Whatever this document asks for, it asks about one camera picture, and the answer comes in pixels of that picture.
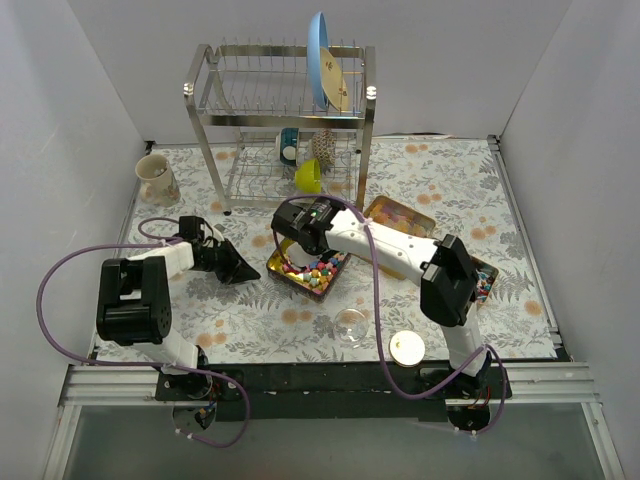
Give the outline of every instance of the blue plate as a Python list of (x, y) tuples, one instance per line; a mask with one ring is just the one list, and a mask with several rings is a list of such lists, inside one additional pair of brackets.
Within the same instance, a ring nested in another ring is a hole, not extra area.
[(326, 110), (328, 107), (327, 96), (322, 89), (322, 61), (320, 60), (320, 47), (329, 48), (327, 39), (327, 25), (324, 22), (322, 12), (316, 13), (309, 24), (309, 41), (307, 42), (307, 71), (311, 82), (311, 91), (316, 105)]

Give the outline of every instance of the yellow cup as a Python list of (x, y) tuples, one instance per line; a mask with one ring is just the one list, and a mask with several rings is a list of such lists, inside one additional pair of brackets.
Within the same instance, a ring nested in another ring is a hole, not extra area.
[(322, 175), (320, 163), (315, 158), (304, 162), (295, 176), (296, 188), (304, 193), (320, 193), (322, 191)]

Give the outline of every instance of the patterned mug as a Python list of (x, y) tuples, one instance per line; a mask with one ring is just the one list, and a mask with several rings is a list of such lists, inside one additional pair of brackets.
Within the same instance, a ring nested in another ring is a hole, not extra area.
[(162, 207), (180, 201), (180, 188), (165, 156), (152, 154), (141, 158), (136, 165), (136, 175), (142, 180), (140, 197), (143, 201)]

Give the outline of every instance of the plate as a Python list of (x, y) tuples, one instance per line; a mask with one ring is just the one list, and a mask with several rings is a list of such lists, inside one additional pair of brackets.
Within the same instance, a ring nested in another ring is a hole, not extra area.
[(327, 24), (324, 21), (322, 12), (316, 13), (309, 24), (309, 39), (307, 41), (307, 71), (309, 72), (309, 81), (311, 82), (311, 92), (316, 105), (323, 109), (327, 109), (327, 96), (322, 89), (322, 61), (320, 58), (320, 49), (329, 48), (329, 40), (327, 37)]
[(326, 48), (320, 47), (320, 59), (322, 61), (322, 89), (339, 112), (349, 110), (349, 92), (347, 82), (342, 75), (340, 63)]

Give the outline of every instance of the metal dish rack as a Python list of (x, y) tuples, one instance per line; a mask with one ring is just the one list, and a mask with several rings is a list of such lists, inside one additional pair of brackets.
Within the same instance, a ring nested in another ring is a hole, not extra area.
[[(223, 41), (215, 51), (198, 46), (183, 93), (225, 214), (239, 206), (275, 207), (295, 193), (295, 167), (280, 163), (275, 151), (275, 137), (286, 127), (300, 129), (298, 155), (304, 158), (310, 158), (308, 141), (314, 131), (333, 131), (336, 160), (323, 169), (323, 191), (362, 210), (376, 105), (375, 49), (341, 42), (329, 50), (350, 90), (351, 105), (340, 110), (316, 106), (307, 78), (306, 46), (262, 45), (259, 40), (245, 45)], [(201, 76), (204, 81), (198, 82)], [(205, 126), (233, 129), (237, 153), (226, 185)]]

